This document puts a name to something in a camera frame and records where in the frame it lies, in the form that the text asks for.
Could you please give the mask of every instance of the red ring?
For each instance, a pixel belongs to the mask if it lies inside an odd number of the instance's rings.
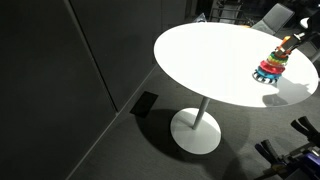
[[[276,67],[276,66],[272,66],[270,64],[268,64],[265,61],[261,61],[260,63],[260,67],[261,69],[263,69],[264,71],[271,73],[271,74],[281,74],[285,68],[284,67]]]

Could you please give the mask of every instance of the colorful ring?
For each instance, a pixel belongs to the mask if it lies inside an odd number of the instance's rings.
[[[266,61],[261,61],[260,67],[264,71],[266,71],[270,74],[281,74],[285,70],[285,68],[283,66],[282,67],[281,66],[280,67],[279,66],[278,67],[272,66],[272,65],[268,64]]]
[[[270,74],[270,73],[264,71],[263,69],[261,69],[260,67],[258,67],[256,69],[256,71],[260,76],[263,76],[263,77],[266,77],[269,79],[279,79],[279,77],[281,76],[281,74]]]
[[[285,58],[280,58],[280,57],[277,57],[275,54],[274,54],[274,51],[270,54],[271,58],[274,59],[274,60],[278,60],[278,61],[285,61],[287,62],[288,59],[289,59],[289,56],[285,57]]]
[[[282,62],[280,62],[280,61],[278,61],[278,60],[274,60],[274,59],[268,58],[267,61],[268,61],[268,63],[269,63],[270,65],[274,65],[274,66],[284,66],[284,65],[282,64]]]
[[[253,74],[252,74],[253,78],[261,83],[264,83],[264,84],[274,84],[278,81],[278,79],[269,79],[269,78],[265,78],[263,76],[260,76],[257,71],[255,71]]]

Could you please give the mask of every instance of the chair leg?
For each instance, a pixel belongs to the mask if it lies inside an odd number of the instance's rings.
[[[315,62],[320,58],[320,49],[317,50],[317,52],[311,57],[311,62]]]

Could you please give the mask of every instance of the gray floor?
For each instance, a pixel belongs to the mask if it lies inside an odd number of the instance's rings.
[[[289,32],[281,31],[277,36]],[[308,44],[299,49],[307,56],[315,51]],[[144,91],[159,97],[146,118],[135,117],[129,111]],[[320,130],[319,89],[301,103],[277,108],[240,107],[211,100],[207,112],[220,125],[221,143],[207,155],[192,155],[175,144],[169,124],[177,111],[197,108],[201,100],[157,66],[71,179],[249,180],[269,167],[254,149],[255,143],[269,139],[279,154],[307,143],[290,126],[292,120],[304,115]]]

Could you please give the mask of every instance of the table leg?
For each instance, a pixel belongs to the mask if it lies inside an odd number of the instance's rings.
[[[220,143],[220,127],[217,121],[205,112],[209,101],[209,98],[203,97],[200,109],[182,109],[172,118],[170,130],[173,139],[190,153],[207,154]]]
[[[200,121],[202,119],[202,116],[203,116],[204,112],[206,111],[206,109],[208,107],[209,102],[210,102],[210,99],[205,97],[205,96],[203,96],[202,102],[201,102],[201,105],[200,105],[200,109],[199,109],[198,115],[196,117],[196,120],[195,120],[195,122],[193,124],[192,129],[196,130],[197,127],[199,126],[199,123],[200,123]]]

